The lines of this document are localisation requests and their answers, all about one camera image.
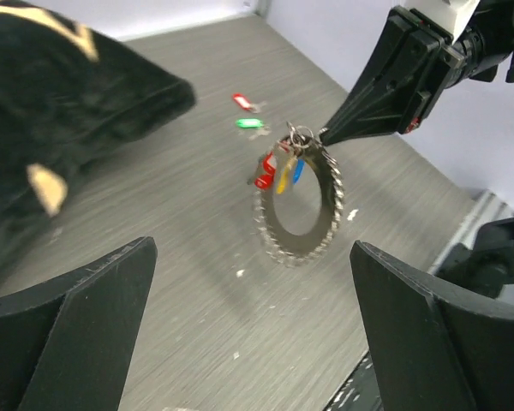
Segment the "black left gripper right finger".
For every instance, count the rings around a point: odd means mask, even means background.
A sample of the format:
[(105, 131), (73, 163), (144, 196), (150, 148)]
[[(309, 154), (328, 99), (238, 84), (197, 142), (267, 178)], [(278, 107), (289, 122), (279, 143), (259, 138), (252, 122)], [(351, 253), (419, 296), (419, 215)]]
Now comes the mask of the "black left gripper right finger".
[(514, 306), (362, 241), (350, 264), (386, 410), (514, 410)]

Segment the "blue key tag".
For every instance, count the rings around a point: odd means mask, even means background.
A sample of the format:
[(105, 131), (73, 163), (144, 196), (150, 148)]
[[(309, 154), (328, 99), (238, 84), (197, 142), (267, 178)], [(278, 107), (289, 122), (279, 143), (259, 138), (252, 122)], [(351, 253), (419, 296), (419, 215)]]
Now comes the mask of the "blue key tag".
[(299, 179), (302, 175), (304, 166), (305, 166), (305, 161), (302, 158), (298, 158), (296, 166), (293, 171), (293, 175), (292, 175), (292, 184), (293, 185), (295, 185), (299, 181)]

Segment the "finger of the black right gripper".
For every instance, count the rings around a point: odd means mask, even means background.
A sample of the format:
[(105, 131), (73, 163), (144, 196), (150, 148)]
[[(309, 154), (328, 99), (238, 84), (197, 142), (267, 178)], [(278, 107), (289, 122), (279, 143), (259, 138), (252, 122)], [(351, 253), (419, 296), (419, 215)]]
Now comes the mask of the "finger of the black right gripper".
[(319, 131), (324, 146), (346, 140), (407, 134), (421, 126), (433, 94), (426, 90), (385, 93), (380, 98), (347, 98)]
[(433, 54), (433, 37), (408, 10), (389, 12), (364, 70), (326, 124), (329, 133), (394, 133), (400, 128), (421, 71)]

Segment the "green key tag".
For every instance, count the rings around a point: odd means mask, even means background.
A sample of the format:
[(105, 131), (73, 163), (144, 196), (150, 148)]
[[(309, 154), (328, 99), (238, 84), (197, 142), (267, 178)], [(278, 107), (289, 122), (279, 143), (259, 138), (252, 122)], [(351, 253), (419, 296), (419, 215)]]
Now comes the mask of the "green key tag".
[(236, 126), (241, 130), (250, 130), (249, 140), (255, 140), (261, 136), (267, 136), (271, 129), (263, 121), (257, 118), (241, 118), (236, 120)]

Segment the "red key tag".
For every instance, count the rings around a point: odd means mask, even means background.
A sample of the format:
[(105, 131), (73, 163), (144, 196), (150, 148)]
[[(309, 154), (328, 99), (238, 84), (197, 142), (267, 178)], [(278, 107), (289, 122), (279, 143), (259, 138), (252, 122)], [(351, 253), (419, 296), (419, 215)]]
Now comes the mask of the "red key tag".
[(243, 110), (254, 113), (254, 114), (261, 113), (263, 107), (266, 105), (266, 101), (263, 101), (260, 103), (255, 103), (241, 93), (234, 93), (232, 95), (232, 99)]
[(247, 180), (248, 185), (255, 185), (258, 189), (267, 190), (274, 181), (276, 165), (273, 152), (267, 152), (258, 159), (255, 172)]

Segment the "yellow key tag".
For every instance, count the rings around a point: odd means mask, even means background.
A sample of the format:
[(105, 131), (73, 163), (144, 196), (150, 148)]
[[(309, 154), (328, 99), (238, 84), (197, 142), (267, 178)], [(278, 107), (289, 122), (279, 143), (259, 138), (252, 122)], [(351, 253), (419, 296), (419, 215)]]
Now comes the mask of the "yellow key tag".
[(293, 172), (298, 162), (297, 157), (291, 156), (277, 170), (276, 194), (283, 194), (291, 187)]

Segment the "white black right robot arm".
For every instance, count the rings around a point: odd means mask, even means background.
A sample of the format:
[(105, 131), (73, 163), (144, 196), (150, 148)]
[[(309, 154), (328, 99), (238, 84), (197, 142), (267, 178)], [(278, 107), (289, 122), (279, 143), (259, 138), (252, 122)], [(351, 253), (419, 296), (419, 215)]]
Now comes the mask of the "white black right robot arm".
[[(514, 83), (514, 1), (408, 1), (389, 11), (348, 97), (320, 130), (326, 146), (418, 129), (442, 92), (463, 80), (494, 80), (510, 60)], [(483, 224), (474, 246), (456, 244), (440, 278), (493, 299), (514, 285), (514, 217)]]

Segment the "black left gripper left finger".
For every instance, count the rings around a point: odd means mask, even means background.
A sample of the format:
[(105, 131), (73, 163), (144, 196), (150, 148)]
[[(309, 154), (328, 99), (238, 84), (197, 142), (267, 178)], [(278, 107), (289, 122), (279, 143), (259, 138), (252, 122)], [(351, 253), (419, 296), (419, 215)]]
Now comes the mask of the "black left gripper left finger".
[(157, 256), (140, 237), (0, 297), (0, 410), (116, 411)]

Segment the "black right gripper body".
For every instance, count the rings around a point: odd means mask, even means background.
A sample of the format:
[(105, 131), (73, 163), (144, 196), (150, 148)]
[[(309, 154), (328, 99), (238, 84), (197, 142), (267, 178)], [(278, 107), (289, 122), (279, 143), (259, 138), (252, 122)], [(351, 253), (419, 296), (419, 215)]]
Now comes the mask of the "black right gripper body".
[(415, 9), (396, 6), (388, 19), (403, 23), (400, 42), (393, 52), (391, 66), (385, 74), (387, 92), (426, 90), (433, 95), (439, 86), (428, 86), (434, 78), (440, 52), (452, 36)]

